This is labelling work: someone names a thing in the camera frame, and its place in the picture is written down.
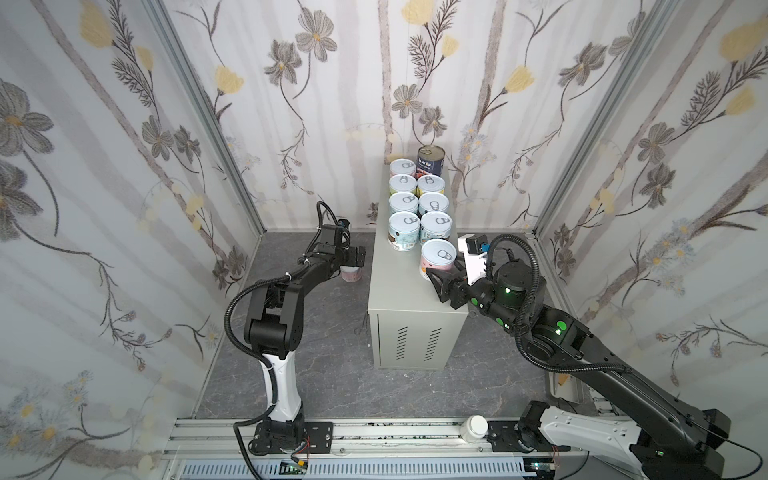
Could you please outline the pink label can left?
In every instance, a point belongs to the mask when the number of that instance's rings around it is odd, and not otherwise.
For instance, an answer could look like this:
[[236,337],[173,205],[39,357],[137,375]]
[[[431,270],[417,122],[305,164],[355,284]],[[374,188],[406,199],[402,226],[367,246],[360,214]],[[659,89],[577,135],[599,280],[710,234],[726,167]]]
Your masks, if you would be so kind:
[[363,274],[361,267],[347,267],[347,266],[342,266],[340,268],[340,273],[341,273],[341,278],[347,283],[355,283],[360,281]]

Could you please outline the pink white can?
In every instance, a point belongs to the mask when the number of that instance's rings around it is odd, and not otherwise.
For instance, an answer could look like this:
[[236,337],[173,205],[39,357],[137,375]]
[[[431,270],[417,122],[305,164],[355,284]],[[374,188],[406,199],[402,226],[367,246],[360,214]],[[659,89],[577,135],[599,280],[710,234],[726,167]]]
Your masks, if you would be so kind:
[[416,175],[416,163],[410,159],[405,158],[395,159],[389,164],[389,175],[391,177],[397,175],[408,175],[414,177]]

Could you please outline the blue red tomato can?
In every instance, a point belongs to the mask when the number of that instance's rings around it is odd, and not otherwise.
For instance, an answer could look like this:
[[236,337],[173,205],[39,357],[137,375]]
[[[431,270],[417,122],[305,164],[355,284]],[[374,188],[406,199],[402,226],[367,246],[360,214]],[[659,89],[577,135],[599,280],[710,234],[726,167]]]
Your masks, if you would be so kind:
[[442,176],[445,151],[437,145],[422,145],[417,152],[416,178],[425,175]]

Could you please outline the dark label can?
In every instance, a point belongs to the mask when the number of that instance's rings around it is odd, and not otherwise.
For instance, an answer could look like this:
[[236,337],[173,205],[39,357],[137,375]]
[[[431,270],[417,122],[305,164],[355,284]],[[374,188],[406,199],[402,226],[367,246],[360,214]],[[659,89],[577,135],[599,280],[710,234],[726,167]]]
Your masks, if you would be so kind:
[[420,233],[420,218],[411,212],[397,212],[388,220],[388,240],[394,250],[410,251],[418,240]]

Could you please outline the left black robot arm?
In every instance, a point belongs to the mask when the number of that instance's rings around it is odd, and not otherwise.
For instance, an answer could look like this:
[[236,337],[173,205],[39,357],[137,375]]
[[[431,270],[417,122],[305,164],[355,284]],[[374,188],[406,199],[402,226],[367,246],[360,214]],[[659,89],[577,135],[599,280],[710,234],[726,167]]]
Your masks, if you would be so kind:
[[304,333],[306,297],[344,267],[365,265],[366,251],[353,246],[350,222],[327,203],[316,203],[318,226],[297,268],[259,280],[238,293],[225,310],[223,327],[231,344],[256,359],[267,388],[266,411],[239,421],[233,430],[245,456],[309,448],[303,402],[298,392],[295,352]]

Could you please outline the grey metal cabinet box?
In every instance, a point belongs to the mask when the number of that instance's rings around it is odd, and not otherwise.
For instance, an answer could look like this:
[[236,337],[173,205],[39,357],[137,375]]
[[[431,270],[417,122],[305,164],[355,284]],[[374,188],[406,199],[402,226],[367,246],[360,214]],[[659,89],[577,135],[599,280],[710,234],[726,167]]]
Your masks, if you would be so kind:
[[464,326],[468,309],[440,302],[419,263],[419,251],[396,251],[376,235],[368,314],[377,368],[442,370]]

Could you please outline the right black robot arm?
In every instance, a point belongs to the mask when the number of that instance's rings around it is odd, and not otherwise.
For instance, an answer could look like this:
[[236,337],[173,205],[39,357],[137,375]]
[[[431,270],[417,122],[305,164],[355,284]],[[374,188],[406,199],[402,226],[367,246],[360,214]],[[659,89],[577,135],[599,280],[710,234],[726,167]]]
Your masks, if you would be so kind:
[[530,402],[512,422],[491,422],[485,437],[496,452],[555,455],[583,450],[644,479],[722,479],[731,421],[674,397],[615,355],[587,326],[545,302],[546,280],[531,246],[505,234],[468,235],[459,248],[445,240],[421,249],[421,273],[440,302],[473,305],[512,336],[522,357],[574,377],[624,413],[585,416]]

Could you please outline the teal label can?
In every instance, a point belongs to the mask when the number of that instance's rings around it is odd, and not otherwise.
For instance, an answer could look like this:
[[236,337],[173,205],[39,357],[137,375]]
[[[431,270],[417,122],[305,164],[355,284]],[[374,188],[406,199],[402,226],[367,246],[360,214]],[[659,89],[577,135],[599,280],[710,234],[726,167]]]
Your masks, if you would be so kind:
[[410,192],[396,192],[389,197],[389,214],[394,215],[399,212],[418,212],[419,198]]

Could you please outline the aluminium rail frame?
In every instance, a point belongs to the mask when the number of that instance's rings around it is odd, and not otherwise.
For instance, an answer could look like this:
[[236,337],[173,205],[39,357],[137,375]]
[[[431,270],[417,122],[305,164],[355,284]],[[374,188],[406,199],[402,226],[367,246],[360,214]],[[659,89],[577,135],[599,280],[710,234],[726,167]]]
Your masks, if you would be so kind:
[[488,420],[482,442],[459,436],[467,418],[334,419],[308,425],[308,449],[274,451],[243,460],[232,424],[224,420],[179,420],[163,452],[166,479],[261,478],[254,461],[286,460],[305,470],[316,459],[521,458],[534,478],[641,479],[630,446],[640,429],[622,418],[578,416],[557,410],[544,417],[544,430],[515,418]]

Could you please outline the white dark can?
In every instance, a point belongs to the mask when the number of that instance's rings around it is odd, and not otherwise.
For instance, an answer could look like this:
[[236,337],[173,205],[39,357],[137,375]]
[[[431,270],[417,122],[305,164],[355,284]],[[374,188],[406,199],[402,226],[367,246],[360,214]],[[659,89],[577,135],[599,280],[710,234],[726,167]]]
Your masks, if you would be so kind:
[[452,218],[445,212],[431,211],[422,215],[420,219],[420,242],[429,240],[448,240],[453,228]]

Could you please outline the green label can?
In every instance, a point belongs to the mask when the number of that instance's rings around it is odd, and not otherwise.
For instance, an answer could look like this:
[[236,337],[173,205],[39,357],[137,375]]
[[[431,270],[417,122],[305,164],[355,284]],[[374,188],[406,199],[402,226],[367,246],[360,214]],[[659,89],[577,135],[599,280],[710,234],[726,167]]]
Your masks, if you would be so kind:
[[397,174],[390,177],[388,181],[389,194],[410,193],[414,194],[417,189],[417,179],[408,174]]

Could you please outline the yellow label can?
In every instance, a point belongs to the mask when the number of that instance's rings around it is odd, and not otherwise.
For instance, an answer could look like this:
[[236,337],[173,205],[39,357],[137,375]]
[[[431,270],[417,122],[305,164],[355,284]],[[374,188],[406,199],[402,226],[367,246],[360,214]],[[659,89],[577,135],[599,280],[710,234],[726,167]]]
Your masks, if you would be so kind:
[[437,175],[425,174],[417,179],[417,195],[426,193],[440,193],[445,191],[445,181]]

